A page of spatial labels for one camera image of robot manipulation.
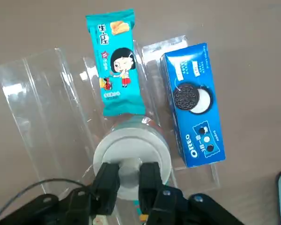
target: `black cable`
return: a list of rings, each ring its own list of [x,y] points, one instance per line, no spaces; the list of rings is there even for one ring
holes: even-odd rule
[[[76,184],[78,186],[81,186],[83,188],[87,188],[86,185],[81,184],[75,180],[70,180],[70,179],[64,179],[64,178],[52,178],[52,179],[46,179],[46,180],[41,180],[39,182],[36,182],[34,184],[29,185],[28,187],[26,187],[25,189],[23,189],[22,191],[20,191],[19,193],[17,193],[13,198],[11,198],[1,209],[0,209],[0,216],[2,215],[2,213],[19,197],[21,197],[24,193],[26,193],[27,191],[31,190],[32,188],[44,184],[44,183],[48,183],[48,182],[68,182],[68,183],[73,183]]]

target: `table surface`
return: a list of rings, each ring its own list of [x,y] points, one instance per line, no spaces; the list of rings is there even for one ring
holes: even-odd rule
[[[85,15],[134,8],[134,38],[208,42],[227,160],[208,192],[247,225],[278,224],[281,171],[281,0],[0,0],[0,64],[62,47],[92,52]],[[0,206],[37,180],[0,87]],[[17,205],[38,193],[36,189]]]

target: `teal snack package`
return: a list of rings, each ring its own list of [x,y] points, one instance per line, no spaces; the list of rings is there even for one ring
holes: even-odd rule
[[[133,53],[134,10],[87,15],[104,116],[145,114]]]

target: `screw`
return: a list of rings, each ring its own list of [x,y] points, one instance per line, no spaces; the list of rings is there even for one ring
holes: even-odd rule
[[[193,198],[196,202],[203,202],[203,198],[200,195],[195,195]]]
[[[170,195],[170,191],[164,190],[164,191],[163,191],[163,195]]]
[[[51,198],[47,197],[43,200],[43,203],[48,203],[49,201],[51,201]]]
[[[85,192],[84,192],[84,191],[78,192],[78,196],[82,196],[82,195],[85,195]]]

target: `white round container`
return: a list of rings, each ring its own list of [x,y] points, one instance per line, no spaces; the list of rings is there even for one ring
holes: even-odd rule
[[[119,163],[118,197],[138,199],[139,168],[142,163],[158,162],[163,183],[171,172],[169,147],[161,129],[148,117],[135,115],[118,124],[99,143],[94,154],[94,172],[102,163]]]

